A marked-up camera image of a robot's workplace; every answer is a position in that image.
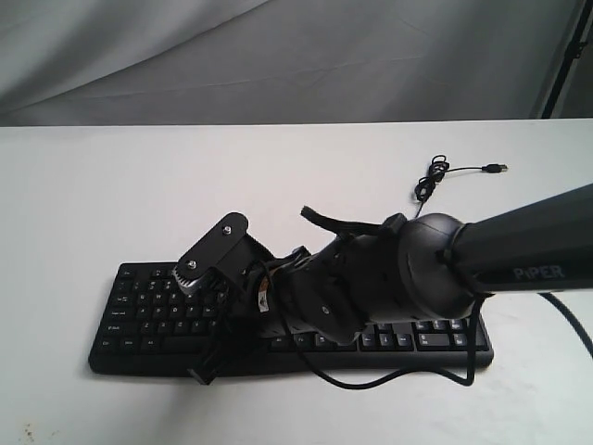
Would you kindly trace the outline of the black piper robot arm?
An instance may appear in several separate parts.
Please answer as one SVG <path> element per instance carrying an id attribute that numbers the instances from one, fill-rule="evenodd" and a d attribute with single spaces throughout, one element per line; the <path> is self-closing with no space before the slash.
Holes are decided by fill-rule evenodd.
<path id="1" fill-rule="evenodd" d="M 585 185 L 480 221 L 447 214 L 381 223 L 303 218 L 332 233 L 317 253 L 276 258 L 248 234 L 245 215 L 217 222 L 177 262 L 181 291 L 214 294 L 214 329 L 189 374 L 211 383 L 265 340 L 315 333 L 353 344 L 372 324 L 468 318 L 467 374 L 474 380 L 476 323 L 491 296 L 557 293 L 592 286 L 592 188 Z"/>

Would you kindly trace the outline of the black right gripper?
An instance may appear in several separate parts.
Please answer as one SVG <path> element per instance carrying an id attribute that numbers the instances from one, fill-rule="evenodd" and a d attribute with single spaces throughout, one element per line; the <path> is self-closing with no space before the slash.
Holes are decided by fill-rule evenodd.
<path id="1" fill-rule="evenodd" d="M 408 320 L 408 296 L 393 235 L 337 238 L 321 251 L 281 266 L 257 265 L 249 292 L 262 337 L 317 332 L 349 344 L 370 324 Z M 216 324 L 189 375 L 210 385 L 232 359 L 232 334 Z"/>

